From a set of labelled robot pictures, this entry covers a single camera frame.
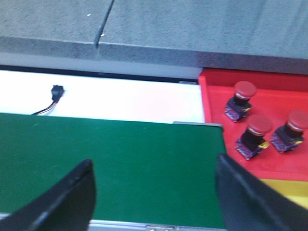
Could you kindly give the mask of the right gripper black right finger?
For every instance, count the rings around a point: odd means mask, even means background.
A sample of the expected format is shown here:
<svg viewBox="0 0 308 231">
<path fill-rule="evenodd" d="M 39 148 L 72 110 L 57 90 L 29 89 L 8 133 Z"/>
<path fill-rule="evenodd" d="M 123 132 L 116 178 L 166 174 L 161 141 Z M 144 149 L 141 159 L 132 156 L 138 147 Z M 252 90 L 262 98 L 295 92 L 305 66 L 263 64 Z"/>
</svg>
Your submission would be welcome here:
<svg viewBox="0 0 308 231">
<path fill-rule="evenodd" d="M 217 156 L 215 187 L 229 231 L 306 231 L 308 210 L 272 189 L 227 154 Z"/>
</svg>

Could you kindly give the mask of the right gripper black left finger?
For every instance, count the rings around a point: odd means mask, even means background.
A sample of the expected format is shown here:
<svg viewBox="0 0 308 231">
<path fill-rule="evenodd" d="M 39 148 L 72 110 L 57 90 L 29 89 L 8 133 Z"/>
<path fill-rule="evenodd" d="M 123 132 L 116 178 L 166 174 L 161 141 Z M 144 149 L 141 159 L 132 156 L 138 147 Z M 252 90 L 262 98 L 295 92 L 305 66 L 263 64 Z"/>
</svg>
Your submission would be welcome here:
<svg viewBox="0 0 308 231">
<path fill-rule="evenodd" d="M 31 203 L 0 221 L 2 231 L 86 231 L 96 204 L 93 162 L 81 161 Z"/>
</svg>

